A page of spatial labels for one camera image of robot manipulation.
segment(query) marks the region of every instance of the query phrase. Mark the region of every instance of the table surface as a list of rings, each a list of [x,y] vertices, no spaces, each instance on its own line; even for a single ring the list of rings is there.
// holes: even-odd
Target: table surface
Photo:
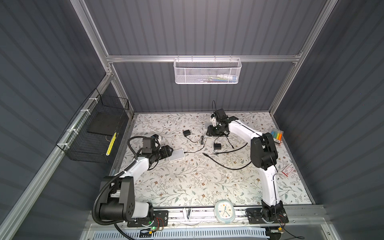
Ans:
[[[249,127],[267,132],[275,127],[269,113],[227,113],[236,116]],[[135,179],[135,197],[137,201],[150,201],[154,206],[213,206],[216,201],[227,199],[234,205],[260,205],[262,184],[258,169],[250,164],[242,170],[225,169],[202,153],[209,155],[217,151],[233,150],[225,137],[215,142],[221,143],[222,149],[213,149],[217,137],[205,135],[205,122],[209,122],[211,113],[150,113],[138,114],[131,136],[161,135],[165,141],[161,145],[169,145],[174,150],[194,152],[202,148],[199,143],[192,143],[184,137],[183,131],[190,130],[188,136],[198,141],[204,135],[205,147],[197,153],[186,153],[185,159],[179,161],[160,160],[155,169],[146,171]],[[229,141],[235,149],[242,147],[245,141],[235,134],[229,134]],[[133,139],[131,145],[138,150],[141,139]],[[292,164],[291,158],[282,143],[276,146],[278,160],[276,167],[278,194],[284,204],[311,204],[301,179]],[[240,168],[250,162],[250,146],[220,155],[211,155],[216,161],[230,168]],[[124,156],[121,169],[132,161],[133,154],[129,148]],[[294,170],[287,177],[280,171],[286,166]]]

